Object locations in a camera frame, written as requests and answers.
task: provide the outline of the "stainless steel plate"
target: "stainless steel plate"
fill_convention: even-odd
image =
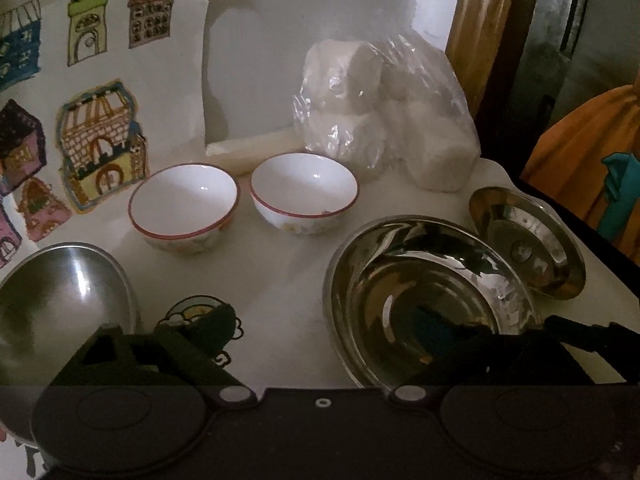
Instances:
[[[0,285],[0,421],[31,442],[30,414],[42,390],[100,325],[133,333],[138,307],[124,271],[79,243],[43,249]]]
[[[540,321],[498,253],[455,224],[422,216],[383,219],[351,236],[329,266],[323,303],[351,377],[389,388],[428,365],[414,337],[418,306],[494,333],[518,334]]]
[[[503,187],[478,189],[469,201],[482,240],[530,288],[556,300],[570,300],[584,288],[584,259],[571,234],[547,207]]]

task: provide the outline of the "steel lid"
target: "steel lid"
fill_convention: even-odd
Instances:
[[[582,292],[582,253],[548,205],[516,190],[483,187],[473,193],[469,211],[480,238],[532,290],[556,300],[570,300]]]

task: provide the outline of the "drawn house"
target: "drawn house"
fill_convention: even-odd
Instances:
[[[119,80],[78,96],[60,110],[60,171],[78,212],[89,212],[110,194],[146,177],[146,139],[136,111],[135,98]]]
[[[22,238],[0,204],[0,269],[14,257],[21,243]]]
[[[42,124],[9,99],[0,111],[0,196],[14,192],[46,163]]]
[[[0,92],[40,71],[39,0],[30,0],[0,16]]]
[[[107,51],[105,14],[109,0],[71,0],[68,4],[68,66]]]
[[[24,216],[27,237],[33,242],[46,238],[71,218],[71,211],[39,178],[30,178],[24,184],[18,212]]]
[[[129,48],[167,38],[174,0],[129,0]]]

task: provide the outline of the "plastic bag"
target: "plastic bag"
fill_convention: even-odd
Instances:
[[[328,40],[306,56],[294,115],[306,148],[360,179],[402,160],[424,188],[462,188],[480,153],[446,57],[416,32],[379,43]]]

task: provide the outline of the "cartoon sticker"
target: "cartoon sticker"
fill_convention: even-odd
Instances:
[[[191,296],[176,303],[164,319],[158,324],[185,326],[196,323],[207,314],[217,311],[216,329],[207,335],[207,347],[215,348],[210,353],[212,361],[220,367],[231,362],[230,355],[223,349],[230,340],[240,339],[244,335],[242,321],[229,304],[212,296]]]
[[[46,163],[42,124],[9,99],[0,111],[0,196],[14,192]]]
[[[62,183],[72,205],[87,213],[148,173],[146,139],[138,105],[120,80],[89,90],[63,105],[56,143]]]
[[[171,34],[174,0],[129,0],[129,48],[135,48]]]
[[[21,243],[22,238],[0,204],[0,269],[11,261]]]
[[[68,4],[69,66],[107,51],[105,14],[108,1],[71,0]]]
[[[38,178],[30,178],[22,188],[18,212],[24,216],[27,237],[33,242],[46,238],[54,229],[71,218],[71,211],[48,186]]]
[[[39,0],[30,0],[0,16],[0,92],[40,71]]]

